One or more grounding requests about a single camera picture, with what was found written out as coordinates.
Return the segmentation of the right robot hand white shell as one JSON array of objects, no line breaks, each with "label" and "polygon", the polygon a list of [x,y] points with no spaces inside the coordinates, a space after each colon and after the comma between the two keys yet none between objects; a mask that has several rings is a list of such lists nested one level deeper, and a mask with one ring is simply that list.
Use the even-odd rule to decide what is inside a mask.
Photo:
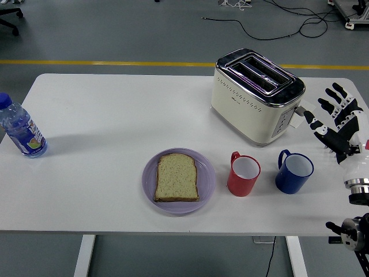
[{"label": "right robot hand white shell", "polygon": [[312,112],[303,115],[315,137],[336,154],[344,169],[344,184],[368,185],[368,116],[356,98],[337,83],[325,89],[333,103],[319,98],[318,103],[334,121],[332,129],[319,121]]}]

